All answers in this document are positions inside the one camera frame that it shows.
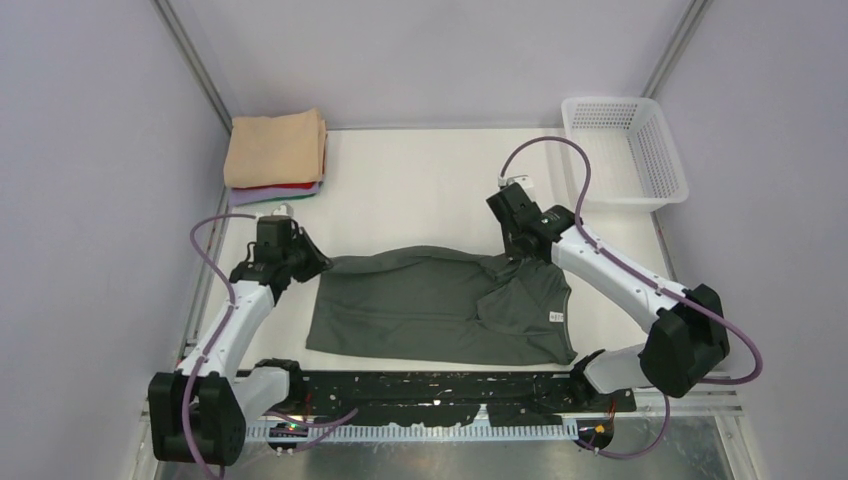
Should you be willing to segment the dark grey t-shirt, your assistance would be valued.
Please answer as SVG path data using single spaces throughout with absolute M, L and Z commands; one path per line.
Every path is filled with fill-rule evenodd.
M 559 268 L 437 246 L 343 256 L 320 277 L 306 346 L 490 366 L 568 365 L 572 293 Z

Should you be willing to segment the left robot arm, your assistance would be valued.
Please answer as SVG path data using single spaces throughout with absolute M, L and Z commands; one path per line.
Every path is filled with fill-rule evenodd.
M 229 467 L 240 457 L 250 422 L 289 395 L 288 369 L 273 362 L 236 379 L 258 327 L 291 283 L 305 283 L 331 262 L 289 215 L 252 216 L 255 238 L 247 255 L 224 273 L 225 300 L 206 333 L 172 372 L 148 385 L 151 444 L 159 461 Z

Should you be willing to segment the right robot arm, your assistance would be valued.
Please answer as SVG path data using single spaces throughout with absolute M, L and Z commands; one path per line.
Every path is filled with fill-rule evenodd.
M 728 332 L 717 320 L 721 301 L 711 288 L 688 289 L 605 248 L 573 212 L 561 205 L 541 210 L 518 184 L 502 187 L 486 203 L 507 253 L 576 275 L 646 333 L 642 344 L 599 350 L 577 363 L 576 374 L 591 392 L 654 387 L 681 398 L 728 356 Z

